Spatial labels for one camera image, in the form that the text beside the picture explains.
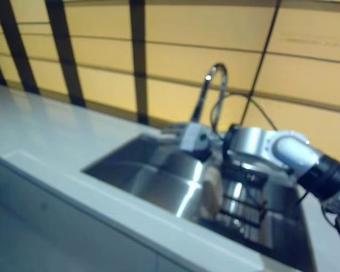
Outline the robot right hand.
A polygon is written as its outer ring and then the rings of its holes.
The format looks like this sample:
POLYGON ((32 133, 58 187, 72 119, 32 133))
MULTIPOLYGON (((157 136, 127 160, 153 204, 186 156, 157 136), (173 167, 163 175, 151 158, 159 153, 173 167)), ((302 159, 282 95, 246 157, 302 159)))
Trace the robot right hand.
POLYGON ((175 122, 161 130, 160 142, 202 162, 211 155, 210 129, 197 122, 175 122))

